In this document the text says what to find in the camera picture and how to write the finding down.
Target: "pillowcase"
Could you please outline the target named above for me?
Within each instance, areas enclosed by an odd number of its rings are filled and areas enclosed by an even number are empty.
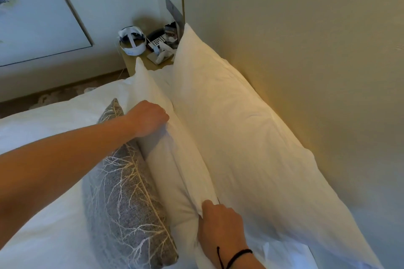
[[[185,26],[172,100],[220,202],[243,216],[256,240],[318,244],[357,266],[382,268],[313,154],[247,84]]]
[[[114,99],[98,123],[123,114]],[[135,140],[83,178],[83,194],[94,252],[102,267],[160,269],[177,261],[164,207]]]
[[[214,268],[198,243],[202,202],[218,204],[209,171],[194,140],[182,125],[169,98],[136,60],[133,92],[137,102],[148,100],[165,109],[170,119],[165,127],[138,140],[144,158],[167,209],[173,237],[179,246],[181,268],[196,262],[199,269]]]

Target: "beige upholstered headboard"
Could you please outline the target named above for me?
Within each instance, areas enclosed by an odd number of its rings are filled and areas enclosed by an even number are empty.
[[[314,153],[385,268],[403,268],[404,0],[184,4],[195,32]]]

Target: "patterned carpet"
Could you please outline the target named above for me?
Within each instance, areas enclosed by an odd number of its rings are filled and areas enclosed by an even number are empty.
[[[44,105],[67,101],[84,92],[99,87],[101,85],[129,77],[128,71],[106,74],[89,80],[81,81],[71,85],[58,87],[49,91],[16,98],[6,102],[0,102],[0,119],[20,113],[28,109],[35,109]]]

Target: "black bracelet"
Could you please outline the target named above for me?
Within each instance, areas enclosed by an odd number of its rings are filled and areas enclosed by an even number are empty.
[[[217,247],[217,256],[219,257],[219,261],[220,261],[220,266],[222,266],[222,269],[225,269],[225,266],[223,266],[222,260],[220,258],[220,253],[219,253],[220,247]],[[231,265],[233,265],[233,263],[235,262],[236,259],[238,259],[240,256],[242,256],[243,254],[246,253],[251,253],[253,254],[253,252],[250,249],[244,249],[241,250],[240,252],[237,252],[229,261],[229,263],[227,264],[226,269],[229,269],[231,267]]]

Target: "nightstand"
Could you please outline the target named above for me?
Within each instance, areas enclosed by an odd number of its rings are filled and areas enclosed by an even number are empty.
[[[141,55],[138,55],[136,57],[127,55],[123,50],[121,50],[121,55],[124,58],[125,64],[126,64],[126,68],[128,70],[129,76],[133,76],[134,75],[134,68],[136,66],[136,58],[140,57],[143,61],[143,64],[145,65],[145,68],[147,70],[157,70],[160,68],[163,68],[166,65],[172,65],[173,62],[171,62],[171,59],[173,57],[169,57],[166,61],[162,62],[159,65],[154,64],[152,61],[150,61],[148,59],[148,55],[149,53],[152,53],[149,49],[146,49],[145,52],[143,52]]]

